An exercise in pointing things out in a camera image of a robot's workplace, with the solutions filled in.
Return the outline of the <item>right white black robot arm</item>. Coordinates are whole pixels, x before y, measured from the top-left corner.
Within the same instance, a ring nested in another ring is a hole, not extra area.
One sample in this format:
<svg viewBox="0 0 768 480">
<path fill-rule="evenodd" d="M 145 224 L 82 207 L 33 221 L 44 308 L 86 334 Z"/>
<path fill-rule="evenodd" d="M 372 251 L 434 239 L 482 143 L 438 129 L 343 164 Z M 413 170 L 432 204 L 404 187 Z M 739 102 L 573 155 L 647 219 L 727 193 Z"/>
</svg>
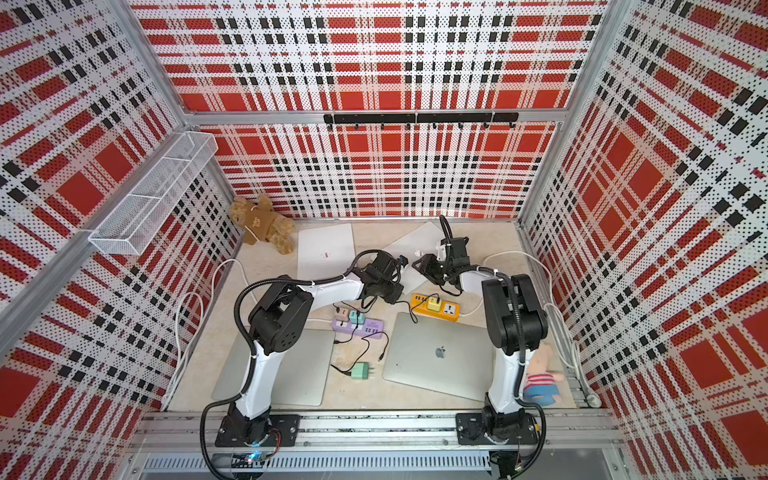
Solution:
<svg viewBox="0 0 768 480">
<path fill-rule="evenodd" d="M 493 378 L 475 426 L 459 417 L 458 436 L 464 442 L 504 445 L 546 436 L 543 407 L 524 398 L 524 381 L 533 355 L 548 334 L 548 323 L 532 280 L 472 264 L 466 237 L 442 241 L 442 258 L 426 254 L 413 268 L 437 285 L 450 284 L 482 298 L 486 330 L 496 348 Z"/>
</svg>

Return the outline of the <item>green charger adapter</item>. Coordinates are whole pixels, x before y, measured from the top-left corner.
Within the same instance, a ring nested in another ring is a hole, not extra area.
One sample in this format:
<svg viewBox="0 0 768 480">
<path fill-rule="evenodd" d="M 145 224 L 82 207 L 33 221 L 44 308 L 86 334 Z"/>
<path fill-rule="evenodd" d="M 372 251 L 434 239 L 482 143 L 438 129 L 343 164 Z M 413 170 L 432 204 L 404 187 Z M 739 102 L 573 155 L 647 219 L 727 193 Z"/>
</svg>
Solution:
<svg viewBox="0 0 768 480">
<path fill-rule="evenodd" d="M 370 365 L 368 362 L 356 362 L 349 375 L 354 380 L 367 380 L 370 376 Z"/>
</svg>

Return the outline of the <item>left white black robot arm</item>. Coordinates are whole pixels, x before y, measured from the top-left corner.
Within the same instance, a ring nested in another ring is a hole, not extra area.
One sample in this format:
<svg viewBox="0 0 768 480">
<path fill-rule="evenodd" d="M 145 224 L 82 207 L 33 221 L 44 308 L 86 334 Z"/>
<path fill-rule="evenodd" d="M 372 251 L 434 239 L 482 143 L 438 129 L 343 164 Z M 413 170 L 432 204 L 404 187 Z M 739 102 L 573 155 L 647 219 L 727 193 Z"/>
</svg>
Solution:
<svg viewBox="0 0 768 480">
<path fill-rule="evenodd" d="M 380 298 L 394 304 L 404 291 L 403 256 L 378 249 L 356 255 L 346 270 L 317 280 L 288 275 L 260 280 L 244 288 L 233 307 L 236 327 L 248 347 L 243 383 L 237 394 L 207 405 L 200 417 L 200 443 L 206 440 L 208 412 L 225 406 L 227 413 L 214 441 L 217 447 L 277 443 L 287 432 L 270 418 L 272 393 L 285 353 L 300 339 L 309 314 L 342 301 Z"/>
</svg>

